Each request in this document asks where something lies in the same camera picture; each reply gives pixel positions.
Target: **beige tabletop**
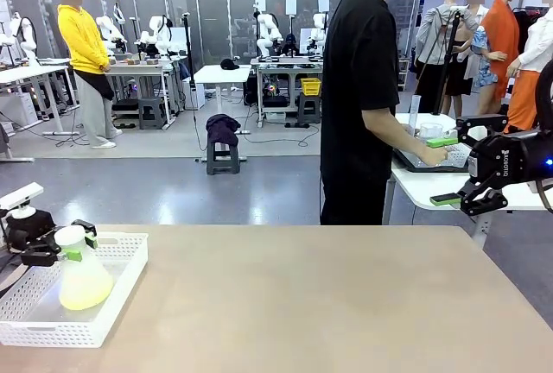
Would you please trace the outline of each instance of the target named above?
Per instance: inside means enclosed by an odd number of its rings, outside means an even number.
[[[553,332],[453,227],[101,226],[149,263],[104,347],[10,373],[553,371]]]

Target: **yellow basket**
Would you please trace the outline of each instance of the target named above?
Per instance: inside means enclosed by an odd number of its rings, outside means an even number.
[[[321,80],[318,78],[302,78],[302,91],[307,96],[321,93]]]

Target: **yellow hoodie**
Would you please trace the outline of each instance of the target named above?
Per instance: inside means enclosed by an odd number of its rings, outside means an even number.
[[[101,66],[109,64],[107,51],[92,16],[83,8],[58,6],[58,25],[71,52],[71,65],[85,73],[103,73]]]

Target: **white sneaker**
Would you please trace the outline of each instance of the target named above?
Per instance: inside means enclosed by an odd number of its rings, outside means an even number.
[[[122,134],[123,134],[123,131],[122,131],[122,130],[119,130],[119,129],[117,129],[117,130],[115,131],[115,136],[113,136],[112,138],[115,138],[115,137],[121,136]]]
[[[114,142],[105,142],[101,146],[91,146],[91,149],[113,149],[117,147],[117,144]]]

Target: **gray sweatpants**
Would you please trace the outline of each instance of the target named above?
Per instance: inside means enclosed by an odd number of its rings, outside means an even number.
[[[75,75],[79,91],[80,113],[91,147],[101,146],[115,137],[117,129],[111,122],[111,101],[102,98],[96,89]]]

